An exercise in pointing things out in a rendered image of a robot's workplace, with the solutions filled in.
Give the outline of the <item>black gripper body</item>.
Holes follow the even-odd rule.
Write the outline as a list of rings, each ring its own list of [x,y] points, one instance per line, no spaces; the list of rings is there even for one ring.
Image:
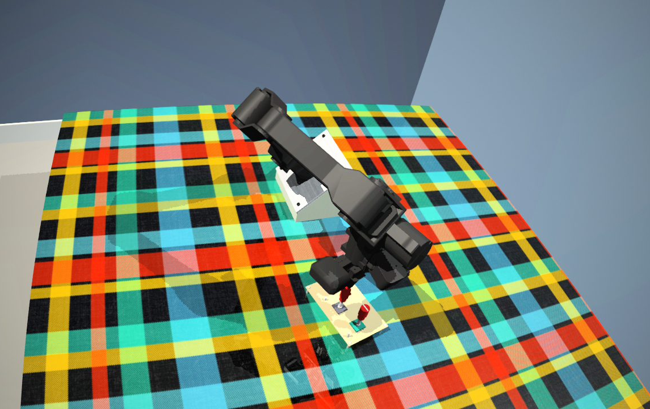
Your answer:
[[[328,293],[335,295],[346,288],[350,278],[358,276],[364,269],[363,259],[376,248],[383,249],[381,239],[373,247],[366,239],[356,234],[350,226],[346,228],[350,236],[347,243],[341,244],[344,256],[336,260],[331,256],[321,258],[310,266],[309,275]]]

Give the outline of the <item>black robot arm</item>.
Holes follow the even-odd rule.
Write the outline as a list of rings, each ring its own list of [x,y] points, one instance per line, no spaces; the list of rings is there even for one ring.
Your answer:
[[[267,140],[276,165],[295,173],[298,185],[316,178],[325,188],[338,215],[358,236],[376,248],[363,259],[379,290],[410,275],[432,247],[432,241],[401,216],[407,209],[381,178],[345,168],[293,124],[286,104],[272,90],[259,86],[231,114],[234,126],[251,141]],[[385,198],[389,198],[393,203]]]

